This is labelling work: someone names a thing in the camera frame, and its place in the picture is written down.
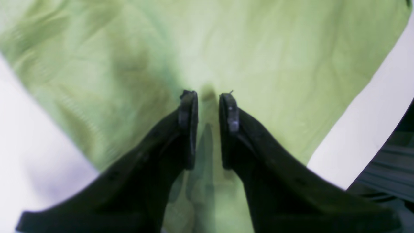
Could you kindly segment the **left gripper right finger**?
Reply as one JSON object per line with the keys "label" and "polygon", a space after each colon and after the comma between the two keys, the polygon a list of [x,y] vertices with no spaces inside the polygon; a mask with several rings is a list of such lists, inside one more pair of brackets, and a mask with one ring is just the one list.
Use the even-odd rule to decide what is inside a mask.
{"label": "left gripper right finger", "polygon": [[269,131],[219,98],[222,165],[242,180],[256,233],[400,233],[395,211],[349,194],[290,155]]}

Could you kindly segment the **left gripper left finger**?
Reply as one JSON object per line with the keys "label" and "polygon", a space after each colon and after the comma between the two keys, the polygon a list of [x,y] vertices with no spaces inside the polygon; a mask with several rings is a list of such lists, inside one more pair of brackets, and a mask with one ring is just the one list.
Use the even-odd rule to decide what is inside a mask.
{"label": "left gripper left finger", "polygon": [[44,211],[25,211],[19,233],[160,233],[176,178],[195,165],[198,95],[180,105],[76,195]]}

